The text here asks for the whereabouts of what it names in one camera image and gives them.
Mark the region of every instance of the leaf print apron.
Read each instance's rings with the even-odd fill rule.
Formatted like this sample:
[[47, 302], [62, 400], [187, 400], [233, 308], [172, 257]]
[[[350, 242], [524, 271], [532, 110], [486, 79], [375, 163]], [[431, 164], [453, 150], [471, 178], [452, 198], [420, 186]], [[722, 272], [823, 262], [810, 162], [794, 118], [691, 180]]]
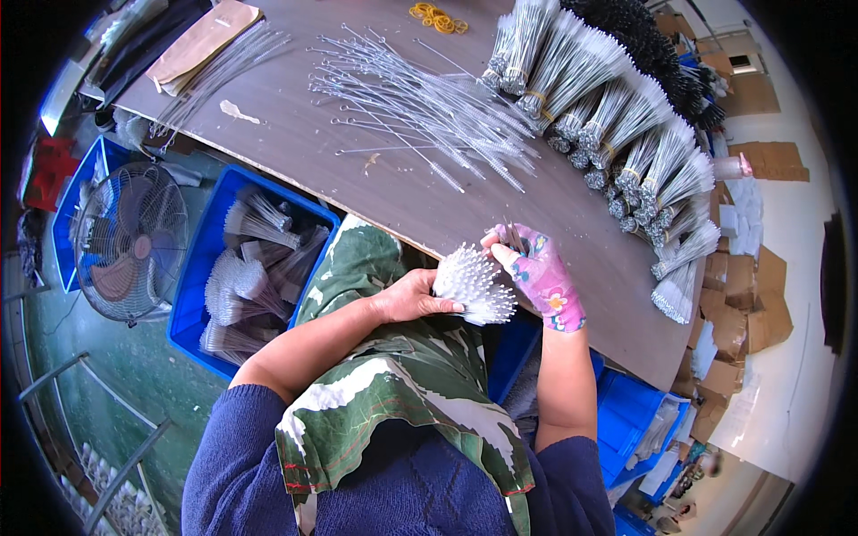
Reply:
[[[309, 283], [298, 324], [380, 292], [419, 260], [398, 239], [351, 214]], [[299, 532], [316, 526], [316, 498], [360, 464], [387, 419], [434, 426], [505, 498], [519, 536], [530, 534], [534, 479], [510, 416], [486, 394], [480, 331], [451, 316], [383, 325], [316, 380], [283, 414], [275, 437]]]

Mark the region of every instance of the navy blue top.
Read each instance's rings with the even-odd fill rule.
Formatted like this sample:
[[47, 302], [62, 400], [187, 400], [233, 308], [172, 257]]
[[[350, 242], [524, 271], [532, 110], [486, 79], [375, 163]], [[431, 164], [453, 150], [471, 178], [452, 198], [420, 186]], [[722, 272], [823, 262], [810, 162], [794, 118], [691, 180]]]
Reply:
[[[286, 404], [271, 389], [221, 395], [190, 466], [182, 533], [298, 534], [274, 443]], [[570, 437], [528, 449], [531, 533], [614, 535], [593, 440]], [[492, 481], [431, 426], [384, 421], [360, 466], [320, 493], [316, 535], [509, 534], [515, 529]]]

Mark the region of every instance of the floral glove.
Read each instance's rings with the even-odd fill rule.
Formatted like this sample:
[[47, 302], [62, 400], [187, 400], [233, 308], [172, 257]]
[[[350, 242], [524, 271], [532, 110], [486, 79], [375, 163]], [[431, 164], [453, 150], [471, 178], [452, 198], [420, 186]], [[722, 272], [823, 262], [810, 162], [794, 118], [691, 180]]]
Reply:
[[501, 244], [509, 243], [503, 224], [496, 225], [480, 243], [491, 248], [494, 258], [542, 314], [546, 328], [565, 332], [583, 328], [587, 317], [563, 261], [554, 249], [554, 241], [529, 227], [517, 223], [515, 226], [528, 252], [526, 256]]

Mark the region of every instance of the electric fan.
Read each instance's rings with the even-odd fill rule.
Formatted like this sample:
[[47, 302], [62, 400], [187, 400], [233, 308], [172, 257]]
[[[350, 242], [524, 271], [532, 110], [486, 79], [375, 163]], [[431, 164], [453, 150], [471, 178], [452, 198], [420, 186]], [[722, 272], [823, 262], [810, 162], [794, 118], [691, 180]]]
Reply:
[[178, 185], [148, 162], [119, 167], [90, 195], [77, 224], [83, 295], [100, 314], [133, 327], [178, 279], [188, 213]]

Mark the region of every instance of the hand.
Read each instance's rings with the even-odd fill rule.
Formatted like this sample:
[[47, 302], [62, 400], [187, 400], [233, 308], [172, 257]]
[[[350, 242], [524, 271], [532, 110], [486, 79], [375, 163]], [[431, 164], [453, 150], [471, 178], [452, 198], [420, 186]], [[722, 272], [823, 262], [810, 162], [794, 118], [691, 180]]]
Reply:
[[491, 248], [492, 256], [542, 314], [546, 328], [566, 332], [583, 328], [587, 317], [563, 261], [554, 249], [554, 241], [529, 227], [517, 223], [515, 226], [529, 252], [527, 256], [501, 244], [508, 243], [503, 224], [496, 225], [480, 244]]
[[379, 321], [382, 324], [407, 322], [434, 313], [464, 312], [464, 305], [430, 294], [437, 272], [411, 270], [393, 285], [368, 298]]

